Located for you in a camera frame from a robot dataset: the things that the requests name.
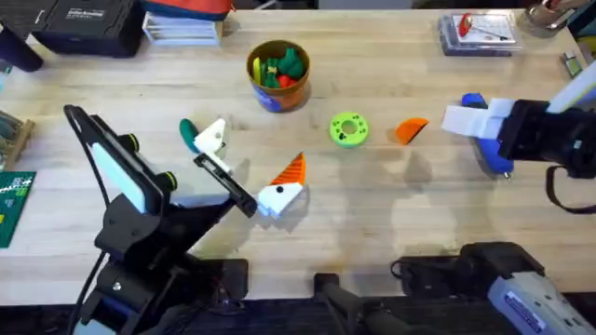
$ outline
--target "black case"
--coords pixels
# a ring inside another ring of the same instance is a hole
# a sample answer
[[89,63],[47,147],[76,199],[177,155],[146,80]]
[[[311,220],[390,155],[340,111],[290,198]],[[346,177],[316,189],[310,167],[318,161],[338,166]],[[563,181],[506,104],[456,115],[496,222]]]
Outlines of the black case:
[[56,53],[128,58],[141,44],[143,18],[137,0],[50,0],[32,34]]

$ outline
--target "green circuit board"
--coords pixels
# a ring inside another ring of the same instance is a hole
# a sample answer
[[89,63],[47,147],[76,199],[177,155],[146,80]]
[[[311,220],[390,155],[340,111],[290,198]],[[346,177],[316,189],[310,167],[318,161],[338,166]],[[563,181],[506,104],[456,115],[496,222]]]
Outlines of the green circuit board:
[[0,248],[8,248],[35,172],[0,172]]

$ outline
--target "orange wedge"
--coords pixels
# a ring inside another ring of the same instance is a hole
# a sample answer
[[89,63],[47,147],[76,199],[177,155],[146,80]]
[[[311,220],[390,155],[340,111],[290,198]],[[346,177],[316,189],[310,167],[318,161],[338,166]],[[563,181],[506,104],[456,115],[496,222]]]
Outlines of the orange wedge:
[[411,119],[402,122],[397,128],[395,128],[395,136],[398,138],[401,144],[406,145],[413,140],[416,135],[428,124],[428,120],[422,117],[413,117]]
[[306,162],[303,153],[299,153],[291,163],[269,185],[299,182],[305,184]]

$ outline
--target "plastic package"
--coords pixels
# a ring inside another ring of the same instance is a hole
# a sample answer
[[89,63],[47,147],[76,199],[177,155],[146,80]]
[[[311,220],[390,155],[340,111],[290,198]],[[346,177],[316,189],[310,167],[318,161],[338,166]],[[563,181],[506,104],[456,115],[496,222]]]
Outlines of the plastic package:
[[472,28],[462,37],[458,24],[464,15],[450,13],[439,18],[440,44],[445,56],[509,57],[513,51],[522,49],[510,13],[469,14]]

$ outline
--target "green 3d printed gear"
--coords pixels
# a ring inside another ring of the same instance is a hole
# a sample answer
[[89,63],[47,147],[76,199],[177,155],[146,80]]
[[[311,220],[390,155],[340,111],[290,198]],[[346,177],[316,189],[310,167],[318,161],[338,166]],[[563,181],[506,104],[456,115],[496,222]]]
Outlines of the green 3d printed gear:
[[369,135],[369,125],[362,115],[354,112],[342,112],[332,118],[329,135],[337,145],[353,148],[361,145]]

